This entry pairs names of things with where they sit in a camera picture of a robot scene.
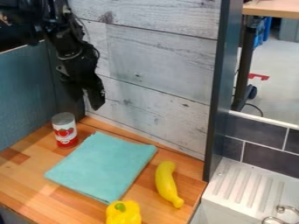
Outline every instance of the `toy banana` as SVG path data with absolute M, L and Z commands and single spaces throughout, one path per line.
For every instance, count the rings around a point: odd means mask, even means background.
M 180 208 L 184 200 L 177 196 L 177 186 L 172 177 L 175 169 L 176 165 L 170 161 L 159 164 L 156 168 L 156 189 L 163 198 L 172 202 L 175 208 Z
M 140 207 L 133 200 L 115 201 L 106 210 L 106 224 L 141 224 Z

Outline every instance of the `can label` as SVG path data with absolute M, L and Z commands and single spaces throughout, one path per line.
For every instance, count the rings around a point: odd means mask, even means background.
M 77 141 L 77 130 L 75 121 L 67 124 L 57 125 L 53 124 L 57 145 L 61 148 L 74 146 Z

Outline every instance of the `faucet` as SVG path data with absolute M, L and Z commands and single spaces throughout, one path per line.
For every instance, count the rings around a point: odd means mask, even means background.
M 277 206 L 276 207 L 276 212 L 279 213 L 279 214 L 283 214 L 286 210 L 290 210 L 290 211 L 294 212 L 295 214 L 297 214 L 299 216 L 299 210 L 297 210 L 296 208 L 294 208 L 292 206 Z M 275 218 L 273 216 L 269 216 L 269 217 L 263 219 L 261 224 L 268 224 L 268 221 L 276 221 L 278 224 L 299 224 L 299 222 L 297 222 L 297 223 L 288 223 L 286 221 L 280 220 L 280 219 Z

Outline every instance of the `white dish rack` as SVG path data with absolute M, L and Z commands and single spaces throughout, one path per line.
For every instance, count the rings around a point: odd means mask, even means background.
M 191 224 L 294 224 L 298 207 L 299 179 L 223 158 Z

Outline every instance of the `blue cloth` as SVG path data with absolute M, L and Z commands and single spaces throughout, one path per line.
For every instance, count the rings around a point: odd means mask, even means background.
M 109 204 L 127 191 L 155 153 L 153 145 L 129 143 L 96 132 L 45 177 Z

